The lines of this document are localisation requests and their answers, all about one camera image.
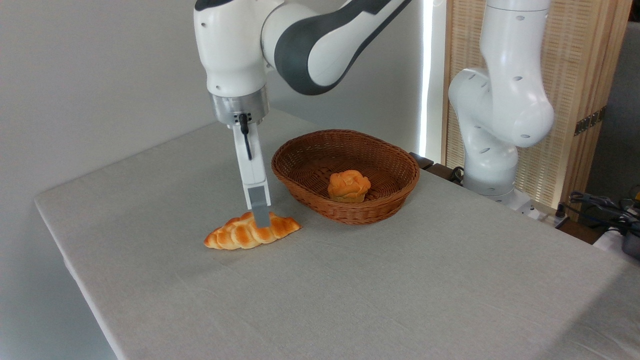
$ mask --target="white wall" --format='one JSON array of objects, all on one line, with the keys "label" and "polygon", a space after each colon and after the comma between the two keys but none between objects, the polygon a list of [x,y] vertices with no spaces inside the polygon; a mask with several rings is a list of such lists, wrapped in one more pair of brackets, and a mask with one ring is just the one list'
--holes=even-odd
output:
[{"label": "white wall", "polygon": [[[322,11],[340,1],[306,3]],[[272,74],[273,106],[414,150],[421,6],[410,4],[329,94],[293,94]],[[115,358],[33,197],[212,121],[192,9],[0,2],[0,359]],[[362,113],[370,121],[356,123]]]}]

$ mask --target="bread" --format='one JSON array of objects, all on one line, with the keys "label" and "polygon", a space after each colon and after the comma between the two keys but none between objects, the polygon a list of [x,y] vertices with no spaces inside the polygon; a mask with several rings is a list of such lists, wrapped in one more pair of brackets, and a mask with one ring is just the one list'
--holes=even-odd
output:
[{"label": "bread", "polygon": [[327,191],[333,201],[363,202],[370,188],[369,178],[357,170],[347,170],[331,174]]},{"label": "bread", "polygon": [[260,244],[273,243],[301,228],[293,218],[279,217],[272,212],[269,213],[269,218],[271,226],[259,229],[255,225],[253,213],[249,211],[215,229],[204,240],[204,245],[212,249],[251,249]]}]

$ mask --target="brown wicker basket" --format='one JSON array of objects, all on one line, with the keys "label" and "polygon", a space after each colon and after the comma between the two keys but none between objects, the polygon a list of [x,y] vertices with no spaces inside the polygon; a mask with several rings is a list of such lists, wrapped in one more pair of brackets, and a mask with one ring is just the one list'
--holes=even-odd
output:
[{"label": "brown wicker basket", "polygon": [[[296,200],[324,217],[352,225],[397,213],[420,177],[418,164],[406,151],[353,130],[322,130],[289,140],[276,151],[271,168]],[[331,174],[350,169],[371,182],[365,200],[329,199]]]}]

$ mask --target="bamboo screen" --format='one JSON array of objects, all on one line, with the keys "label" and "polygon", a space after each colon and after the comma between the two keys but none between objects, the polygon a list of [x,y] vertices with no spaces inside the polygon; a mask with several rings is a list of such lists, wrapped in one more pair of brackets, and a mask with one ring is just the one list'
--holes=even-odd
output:
[{"label": "bamboo screen", "polygon": [[[484,67],[479,38],[484,1],[450,0],[448,81],[467,67]],[[584,190],[600,131],[593,122],[574,136],[576,123],[596,113],[611,89],[631,0],[553,0],[542,49],[545,90],[556,121],[538,145],[518,149],[516,187],[555,207],[572,190]],[[445,108],[448,167],[464,165],[458,119]]]}]

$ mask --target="braided bread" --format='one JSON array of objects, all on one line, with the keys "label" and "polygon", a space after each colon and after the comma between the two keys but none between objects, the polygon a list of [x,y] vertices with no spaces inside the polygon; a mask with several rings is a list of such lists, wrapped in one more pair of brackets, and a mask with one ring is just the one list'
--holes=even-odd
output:
[{"label": "braided bread", "polygon": [[204,245],[212,249],[251,249],[260,244],[273,243],[301,228],[293,218],[282,218],[272,212],[269,213],[269,218],[271,226],[259,229],[255,225],[253,213],[249,211],[215,229],[204,240]]}]

